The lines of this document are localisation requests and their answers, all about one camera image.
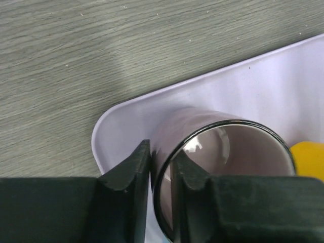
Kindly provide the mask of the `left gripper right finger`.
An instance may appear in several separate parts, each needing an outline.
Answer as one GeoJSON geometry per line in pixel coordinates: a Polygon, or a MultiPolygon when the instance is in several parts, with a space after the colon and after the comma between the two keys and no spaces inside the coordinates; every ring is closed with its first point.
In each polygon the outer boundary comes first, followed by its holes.
{"type": "Polygon", "coordinates": [[[173,242],[222,242],[211,175],[179,153],[172,162],[173,242]]]}

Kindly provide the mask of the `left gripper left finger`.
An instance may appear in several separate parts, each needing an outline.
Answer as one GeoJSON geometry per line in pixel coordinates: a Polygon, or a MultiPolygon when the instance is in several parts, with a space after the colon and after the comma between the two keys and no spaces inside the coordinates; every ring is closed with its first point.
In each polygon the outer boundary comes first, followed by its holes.
{"type": "Polygon", "coordinates": [[[150,162],[150,142],[143,140],[98,179],[98,242],[144,242],[150,162]]]}

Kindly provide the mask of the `purple glass cup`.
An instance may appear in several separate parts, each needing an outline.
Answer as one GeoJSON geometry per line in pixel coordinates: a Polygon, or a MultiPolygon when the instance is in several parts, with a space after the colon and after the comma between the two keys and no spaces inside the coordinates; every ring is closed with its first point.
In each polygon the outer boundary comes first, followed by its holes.
{"type": "Polygon", "coordinates": [[[296,173],[292,153],[276,132],[220,111],[194,107],[173,111],[157,126],[150,144],[153,206],[168,240],[174,239],[170,165],[179,152],[212,175],[296,173]]]}

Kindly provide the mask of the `yellow glass mug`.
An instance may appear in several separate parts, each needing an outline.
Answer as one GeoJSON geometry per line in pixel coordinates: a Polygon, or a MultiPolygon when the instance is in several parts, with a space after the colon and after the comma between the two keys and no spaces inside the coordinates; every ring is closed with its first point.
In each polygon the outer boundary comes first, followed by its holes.
{"type": "Polygon", "coordinates": [[[303,141],[291,147],[297,175],[323,182],[323,143],[303,141]]]}

